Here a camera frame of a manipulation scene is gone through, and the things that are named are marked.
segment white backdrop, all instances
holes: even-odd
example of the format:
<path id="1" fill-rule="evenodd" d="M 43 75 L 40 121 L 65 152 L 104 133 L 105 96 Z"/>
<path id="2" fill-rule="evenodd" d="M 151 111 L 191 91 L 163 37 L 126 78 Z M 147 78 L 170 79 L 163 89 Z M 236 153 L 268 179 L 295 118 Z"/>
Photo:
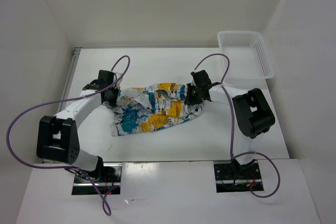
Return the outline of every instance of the white backdrop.
<path id="1" fill-rule="evenodd" d="M 0 0 L 0 216 L 15 223 L 31 169 L 14 160 L 5 135 L 22 110 L 61 97 L 71 48 L 45 0 Z M 28 162 L 36 161 L 37 128 L 57 106 L 36 110 L 13 128 L 12 144 Z"/>
<path id="2" fill-rule="evenodd" d="M 336 212 L 336 0 L 281 0 L 264 38 L 269 82 L 288 150 L 301 158 L 321 222 Z"/>
<path id="3" fill-rule="evenodd" d="M 221 30 L 263 31 L 277 0 L 47 0 L 72 46 L 217 46 Z"/>

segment plastic basket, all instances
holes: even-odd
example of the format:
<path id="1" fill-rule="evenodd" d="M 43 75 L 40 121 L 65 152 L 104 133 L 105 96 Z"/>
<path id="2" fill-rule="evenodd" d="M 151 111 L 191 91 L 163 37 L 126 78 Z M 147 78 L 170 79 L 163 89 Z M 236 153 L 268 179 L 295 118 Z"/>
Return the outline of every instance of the plastic basket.
<path id="1" fill-rule="evenodd" d="M 274 77 L 272 60 L 257 31 L 220 31 L 219 48 L 230 59 L 227 79 L 262 80 Z M 223 59 L 224 68 L 227 62 Z"/>

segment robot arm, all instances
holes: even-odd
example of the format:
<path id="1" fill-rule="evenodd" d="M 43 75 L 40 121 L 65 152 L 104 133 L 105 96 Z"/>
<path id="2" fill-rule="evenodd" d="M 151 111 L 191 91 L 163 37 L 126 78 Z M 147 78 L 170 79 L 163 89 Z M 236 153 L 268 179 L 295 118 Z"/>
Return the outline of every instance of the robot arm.
<path id="1" fill-rule="evenodd" d="M 111 71 L 100 70 L 98 79 L 87 84 L 80 96 L 85 97 L 106 88 L 116 81 L 117 75 Z M 103 102 L 109 102 L 112 106 L 116 104 L 120 82 L 121 80 L 101 95 L 74 101 L 56 115 L 44 116 L 39 122 L 37 156 L 81 168 L 90 173 L 91 177 L 100 177 L 103 170 L 102 158 L 80 149 L 77 129 Z"/>
<path id="2" fill-rule="evenodd" d="M 203 100 L 228 104 L 224 90 L 219 86 L 221 83 L 211 83 L 205 70 L 192 72 L 191 75 L 193 82 L 188 84 L 186 104 L 193 105 Z M 274 114 L 260 89 L 252 89 L 247 93 L 231 87 L 225 89 L 232 98 L 239 129 L 245 136 L 254 139 L 268 132 L 275 124 Z"/>

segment purple cable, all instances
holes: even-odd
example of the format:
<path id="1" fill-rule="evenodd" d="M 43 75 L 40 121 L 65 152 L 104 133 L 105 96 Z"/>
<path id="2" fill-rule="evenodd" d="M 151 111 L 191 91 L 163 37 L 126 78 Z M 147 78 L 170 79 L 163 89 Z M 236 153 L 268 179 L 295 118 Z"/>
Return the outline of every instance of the purple cable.
<path id="1" fill-rule="evenodd" d="M 103 201 L 103 211 L 107 216 L 111 216 L 112 212 L 111 212 L 111 208 L 110 205 L 108 204 L 108 202 L 106 201 L 106 196 L 108 196 L 108 194 L 115 188 L 117 188 L 118 186 L 112 186 L 103 196 L 103 194 L 100 192 L 100 190 L 98 189 L 98 187 L 95 185 L 95 182 L 90 178 L 90 176 L 84 172 L 82 169 L 78 169 L 78 171 L 80 173 L 82 173 L 87 179 L 88 181 L 91 182 L 91 184 L 93 185 L 94 189 L 96 190 L 97 194 L 100 196 L 101 200 Z"/>
<path id="2" fill-rule="evenodd" d="M 30 108 L 24 110 L 24 111 L 21 112 L 18 116 L 16 116 L 16 117 L 13 119 L 13 121 L 10 123 L 10 125 L 9 125 L 9 127 L 8 127 L 8 129 L 7 129 L 7 133 L 6 133 L 6 144 L 7 144 L 7 148 L 8 148 L 8 150 L 9 150 L 9 152 L 11 153 L 11 155 L 12 155 L 17 161 L 19 161 L 21 164 L 26 165 L 26 166 L 31 167 L 31 168 L 36 168 L 36 169 L 77 168 L 77 167 L 74 167 L 74 166 L 37 166 L 37 165 L 32 165 L 32 164 L 29 164 L 29 163 L 23 161 L 21 158 L 19 158 L 19 157 L 14 153 L 14 151 L 13 151 L 11 145 L 10 145 L 9 135 L 10 135 L 10 133 L 11 133 L 12 127 L 13 127 L 13 125 L 16 123 L 16 121 L 19 120 L 19 118 L 20 118 L 21 116 L 23 116 L 24 114 L 26 114 L 27 112 L 29 112 L 29 111 L 31 111 L 31 110 L 33 110 L 33 109 L 37 109 L 37 108 L 39 108 L 39 107 L 46 106 L 46 105 L 50 105 L 50 104 L 54 104 L 54 103 L 70 102 L 70 101 L 78 101 L 78 100 L 82 100 L 82 99 L 91 97 L 91 96 L 96 95 L 96 94 L 100 94 L 100 93 L 102 93 L 102 92 L 108 90 L 109 88 L 111 88 L 112 86 L 114 86 L 115 84 L 117 84 L 117 82 L 118 82 L 119 80 L 121 80 L 121 78 L 123 78 L 123 76 L 125 75 L 125 73 L 127 72 L 128 68 L 129 68 L 129 66 L 130 66 L 130 63 L 131 63 L 131 59 L 130 59 L 130 57 L 129 57 L 128 55 L 124 55 L 124 56 L 122 56 L 122 57 L 119 58 L 119 60 L 114 64 L 113 68 L 114 68 L 114 67 L 118 64 L 118 62 L 119 62 L 120 60 L 122 60 L 123 58 L 127 58 L 127 59 L 128 59 L 128 63 L 127 63 L 127 66 L 126 66 L 124 72 L 121 74 L 121 76 L 120 76 L 119 78 L 117 78 L 117 79 L 115 80 L 114 83 L 108 85 L 106 88 L 104 88 L 104 89 L 102 89 L 102 90 L 99 90 L 99 91 L 97 91 L 97 92 L 95 92 L 95 93 L 92 93 L 92 94 L 89 94 L 89 95 L 82 96 L 82 97 L 69 98 L 69 99 L 63 99 L 63 100 L 57 100 L 57 101 L 51 101 L 51 102 L 41 103 L 41 104 L 32 106 L 32 107 L 30 107 Z M 81 170 L 81 169 L 78 169 L 78 171 L 80 171 L 81 173 L 83 173 L 83 174 L 86 176 L 86 178 L 88 179 L 88 181 L 90 181 L 90 182 L 92 183 L 94 189 L 96 190 L 96 192 L 99 194 L 99 196 L 100 196 L 101 199 L 103 200 L 103 210 L 104 210 L 105 214 L 108 215 L 108 216 L 111 216 L 111 209 L 110 209 L 109 204 L 108 204 L 107 201 L 106 201 L 106 195 L 107 195 L 107 194 L 106 194 L 105 197 L 104 197 L 104 196 L 101 194 L 101 192 L 99 191 L 98 187 L 95 185 L 94 181 L 89 177 L 89 175 L 88 175 L 86 172 L 84 172 L 83 170 Z"/>
<path id="3" fill-rule="evenodd" d="M 227 90 L 225 89 L 225 87 L 224 87 L 224 85 L 223 85 L 224 78 L 225 78 L 225 76 L 226 76 L 226 74 L 227 74 L 227 72 L 228 72 L 228 70 L 229 70 L 229 67 L 230 67 L 230 60 L 229 60 L 229 58 L 228 58 L 226 55 L 224 55 L 224 54 L 211 54 L 211 55 L 208 55 L 207 57 L 205 57 L 203 60 L 201 60 L 201 61 L 197 64 L 197 66 L 195 67 L 194 70 L 196 70 L 196 69 L 199 67 L 199 65 L 200 65 L 204 60 L 206 60 L 207 58 L 209 58 L 209 57 L 211 57 L 211 56 L 214 56 L 214 55 L 220 55 L 220 56 L 223 56 L 223 57 L 226 58 L 226 60 L 227 60 L 227 68 L 226 68 L 226 70 L 225 70 L 225 72 L 224 72 L 224 74 L 223 74 L 223 77 L 222 77 L 222 79 L 221 79 L 221 87 L 222 87 L 222 89 L 223 89 L 223 91 L 224 91 L 224 93 L 225 93 L 225 95 L 226 95 L 226 98 L 227 98 L 228 103 L 229 103 L 229 106 L 230 106 L 230 112 L 231 112 L 230 157 L 231 157 L 231 159 L 235 159 L 235 158 L 238 158 L 238 157 L 241 157 L 241 156 L 244 156 L 244 155 L 248 155 L 248 154 L 257 154 L 257 155 L 260 155 L 260 156 L 264 157 L 265 159 L 267 159 L 267 160 L 272 164 L 272 166 L 274 167 L 274 169 L 275 169 L 275 171 L 276 171 L 276 173 L 277 173 L 277 176 L 278 176 L 278 185 L 277 185 L 277 187 L 276 187 L 275 190 L 274 190 L 273 192 L 271 192 L 269 195 L 264 195 L 264 196 L 263 196 L 263 195 L 257 195 L 257 194 L 255 194 L 255 193 L 252 191 L 252 189 L 253 189 L 253 187 L 254 187 L 255 185 L 260 184 L 260 182 L 257 182 L 257 183 L 254 183 L 253 185 L 250 186 L 250 192 L 251 192 L 254 196 L 258 197 L 258 198 L 268 198 L 268 197 L 271 197 L 271 196 L 273 196 L 273 195 L 279 190 L 279 187 L 280 187 L 280 173 L 279 173 L 279 170 L 278 170 L 277 166 L 274 164 L 274 162 L 273 162 L 269 157 L 267 157 L 265 154 L 260 153 L 260 152 L 243 152 L 243 153 L 240 153 L 240 154 L 238 154 L 238 155 L 234 155 L 234 154 L 233 154 L 233 146 L 234 146 L 234 138 L 235 138 L 235 114 L 234 114 L 234 108 L 233 108 L 233 105 L 232 105 L 232 101 L 231 101 L 230 95 L 229 95 L 229 93 L 227 92 Z"/>

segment purple wire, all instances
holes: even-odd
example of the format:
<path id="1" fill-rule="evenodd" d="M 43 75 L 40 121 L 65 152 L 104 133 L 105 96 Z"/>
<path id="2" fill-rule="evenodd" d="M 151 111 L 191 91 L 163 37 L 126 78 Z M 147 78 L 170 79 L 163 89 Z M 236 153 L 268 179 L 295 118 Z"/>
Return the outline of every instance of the purple wire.
<path id="1" fill-rule="evenodd" d="M 103 201 L 103 211 L 104 213 L 107 215 L 107 216 L 111 216 L 112 212 L 111 212 L 111 208 L 110 208 L 110 205 L 108 204 L 108 202 L 106 201 L 106 196 L 108 196 L 108 194 L 115 188 L 117 188 L 118 186 L 112 186 L 106 193 L 105 195 L 103 196 L 103 194 L 100 192 L 100 190 L 98 189 L 98 187 L 95 185 L 95 182 L 90 178 L 90 176 L 84 172 L 82 169 L 78 169 L 78 171 L 80 173 L 82 173 L 87 179 L 88 181 L 91 182 L 91 184 L 93 185 L 94 189 L 96 190 L 97 194 L 100 196 L 101 200 Z"/>
<path id="2" fill-rule="evenodd" d="M 128 55 L 124 55 L 122 57 L 120 57 L 118 59 L 118 61 L 114 64 L 113 68 L 115 68 L 115 66 L 119 63 L 120 60 L 122 60 L 123 58 L 127 58 L 128 59 L 128 63 L 127 63 L 127 66 L 124 70 L 124 72 L 121 74 L 121 76 L 119 78 L 117 78 L 115 80 L 114 83 L 108 85 L 106 88 L 102 89 L 102 90 L 99 90 L 95 93 L 92 93 L 92 94 L 88 94 L 88 95 L 84 95 L 82 97 L 76 97 L 76 98 L 69 98 L 69 99 L 63 99 L 63 100 L 56 100 L 56 101 L 51 101 L 51 102 L 44 102 L 44 103 L 41 103 L 41 104 L 38 104 L 38 105 L 35 105 L 35 106 L 32 106 L 26 110 L 24 110 L 23 112 L 21 112 L 18 116 L 16 116 L 13 121 L 10 123 L 8 129 L 7 129 L 7 133 L 6 133 L 6 144 L 7 144 L 7 148 L 9 150 L 9 152 L 11 153 L 11 155 L 17 160 L 19 161 L 21 164 L 25 165 L 25 166 L 28 166 L 28 167 L 31 167 L 31 168 L 36 168 L 36 169 L 60 169 L 60 168 L 77 168 L 77 167 L 74 167 L 74 166 L 37 166 L 37 165 L 32 165 L 30 163 L 27 163 L 25 161 L 23 161 L 21 158 L 19 158 L 13 151 L 12 149 L 12 146 L 10 145 L 10 141 L 9 141 L 9 135 L 11 133 L 11 130 L 12 130 L 12 127 L 13 125 L 16 123 L 17 120 L 19 120 L 19 118 L 21 116 L 23 116 L 24 114 L 26 114 L 27 112 L 31 111 L 31 110 L 34 110 L 34 109 L 37 109 L 39 107 L 42 107 L 42 106 L 46 106 L 46 105 L 50 105 L 50 104 L 54 104 L 54 103 L 60 103 L 60 102 L 70 102 L 70 101 L 78 101 L 78 100 L 82 100 L 82 99 L 85 99 L 85 98 L 88 98 L 88 97 L 91 97 L 93 95 L 96 95 L 96 94 L 100 94 L 108 89 L 110 89 L 112 86 L 114 86 L 115 84 L 117 84 L 117 82 L 119 80 L 121 80 L 121 78 L 123 78 L 123 76 L 125 75 L 125 73 L 127 72 L 129 66 L 130 66 L 130 63 L 131 63 L 131 59 Z M 86 178 L 88 179 L 88 181 L 90 181 L 94 187 L 94 189 L 96 190 L 96 192 L 99 194 L 99 196 L 101 197 L 101 199 L 103 200 L 103 210 L 105 212 L 106 215 L 108 216 L 111 216 L 111 208 L 109 206 L 109 204 L 107 203 L 106 201 L 106 195 L 105 197 L 101 194 L 101 192 L 99 191 L 98 187 L 95 185 L 94 181 L 90 178 L 90 176 L 84 172 L 82 169 L 78 169 L 78 171 L 80 171 L 81 173 L 83 173 Z"/>
<path id="3" fill-rule="evenodd" d="M 230 112 L 231 112 L 231 139 L 230 139 L 230 158 L 231 159 L 235 159 L 235 158 L 238 158 L 238 157 L 241 157 L 241 156 L 244 156 L 244 155 L 248 155 L 248 154 L 257 154 L 257 155 L 260 155 L 262 157 L 264 157 L 265 159 L 267 159 L 271 164 L 272 166 L 274 167 L 276 173 L 277 173 L 277 176 L 278 176 L 278 185 L 277 187 L 275 188 L 275 190 L 273 192 L 271 192 L 270 194 L 268 195 L 257 195 L 255 194 L 252 189 L 255 185 L 258 185 L 260 184 L 260 182 L 257 182 L 257 183 L 254 183 L 253 185 L 250 186 L 250 192 L 258 197 L 258 198 L 268 198 L 268 197 L 271 197 L 273 196 L 278 190 L 279 190 L 279 187 L 280 187 L 280 173 L 279 173 L 279 170 L 277 168 L 277 166 L 274 164 L 274 162 L 269 158 L 267 157 L 265 154 L 263 153 L 260 153 L 260 152 L 243 152 L 243 153 L 240 153 L 238 155 L 234 155 L 233 154 L 233 146 L 234 146 L 234 138 L 235 138 L 235 114 L 234 114 L 234 108 L 233 108 L 233 105 L 232 105 L 232 101 L 231 101 L 231 98 L 230 98 L 230 95 L 229 93 L 227 92 L 227 90 L 225 89 L 224 85 L 223 85 L 223 82 L 224 82 L 224 78 L 229 70 L 229 67 L 230 67 L 230 60 L 229 58 L 224 55 L 224 54 L 211 54 L 211 55 L 208 55 L 207 57 L 205 57 L 203 60 L 201 60 L 197 66 L 195 67 L 195 70 L 199 67 L 199 65 L 204 61 L 206 60 L 207 58 L 211 57 L 211 56 L 214 56 L 214 55 L 220 55 L 220 56 L 223 56 L 224 58 L 226 58 L 227 60 L 227 68 L 223 74 L 223 77 L 221 79 L 221 87 L 226 95 L 226 98 L 228 100 L 228 103 L 229 103 L 229 106 L 230 106 Z"/>

